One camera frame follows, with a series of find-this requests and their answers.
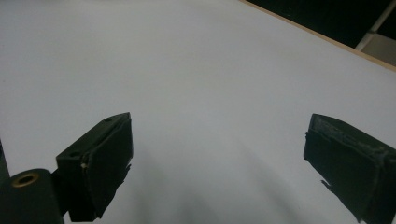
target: wooden edge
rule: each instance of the wooden edge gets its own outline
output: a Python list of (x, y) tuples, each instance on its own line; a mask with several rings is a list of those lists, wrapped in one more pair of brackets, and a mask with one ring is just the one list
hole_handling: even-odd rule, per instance
[(356, 55), (358, 55), (358, 56), (361, 56), (362, 58), (364, 58), (364, 59), (366, 59), (366, 60), (368, 60), (368, 61), (370, 61), (370, 62), (376, 63), (376, 64), (378, 64), (378, 65), (380, 65), (380, 66), (383, 66), (383, 67), (385, 67), (385, 68), (387, 68), (387, 69), (389, 69), (389, 70), (391, 70), (391, 71), (393, 71), (393, 72), (396, 72), (396, 66), (393, 66), (393, 65), (391, 65), (391, 64), (389, 64), (389, 63), (385, 63), (385, 62), (383, 62), (383, 61), (381, 61), (381, 60), (379, 60), (379, 59), (377, 59), (377, 58), (375, 58), (375, 57), (373, 57), (373, 56), (371, 56), (371, 55), (368, 55), (368, 54), (365, 54), (365, 53), (363, 53), (363, 52), (361, 52), (361, 51), (358, 51), (358, 50), (356, 50), (356, 49), (353, 49), (353, 48), (351, 48), (351, 47), (349, 47), (349, 46), (347, 46), (347, 45), (344, 45), (344, 44), (342, 44), (342, 43), (340, 43), (340, 42), (338, 42), (338, 41), (335, 41), (335, 40), (333, 40), (333, 39), (327, 37), (326, 35), (322, 35), (322, 34), (320, 34), (320, 33), (318, 33), (318, 32), (315, 32), (315, 31), (313, 31), (313, 30), (310, 30), (310, 29), (308, 29), (308, 28), (306, 28), (306, 27), (304, 27), (304, 26), (302, 26), (302, 25), (300, 25), (300, 24), (298, 24), (298, 23), (296, 23), (296, 22), (294, 22), (294, 21), (290, 21), (290, 20), (288, 20), (288, 19), (286, 19), (286, 18), (284, 18), (284, 17), (279, 16), (279, 15), (275, 14), (275, 13), (272, 12), (272, 11), (269, 11), (269, 10), (267, 10), (267, 9), (265, 9), (265, 8), (262, 8), (262, 7), (259, 7), (259, 6), (257, 6), (257, 5), (254, 5), (253, 3), (250, 3), (250, 2), (247, 1), (247, 0), (239, 0), (239, 1), (242, 2), (242, 3), (245, 3), (245, 4), (247, 4), (247, 5), (249, 5), (249, 6), (251, 6), (251, 7), (255, 7), (255, 8), (257, 8), (258, 10), (263, 11), (263, 12), (265, 12), (265, 13), (267, 13), (267, 14), (270, 14), (271, 16), (274, 16), (274, 17), (276, 17), (276, 18), (278, 18), (278, 19), (280, 19), (280, 20), (282, 20), (282, 21), (285, 21), (285, 22), (291, 24), (291, 25), (297, 26), (298, 28), (300, 28), (300, 29), (302, 29), (302, 30), (305, 30), (305, 31), (307, 31), (308, 33), (310, 33), (310, 34), (312, 34), (312, 35), (315, 35), (315, 36), (317, 36), (317, 37), (319, 37), (319, 38), (322, 38), (322, 39), (326, 40), (327, 42), (330, 42), (330, 43), (334, 44), (335, 46), (337, 46), (337, 47), (339, 47), (339, 48), (346, 49), (347, 51), (349, 51), (349, 52), (351, 52), (351, 53), (354, 53), (354, 54), (356, 54)]

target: white table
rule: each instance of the white table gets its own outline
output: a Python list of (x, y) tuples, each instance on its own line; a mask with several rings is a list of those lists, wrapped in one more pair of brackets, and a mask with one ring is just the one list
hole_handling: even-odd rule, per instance
[(311, 114), (396, 147), (395, 72), (236, 0), (2, 1), (0, 74), (12, 175), (131, 112), (96, 223), (356, 223), (303, 159)]

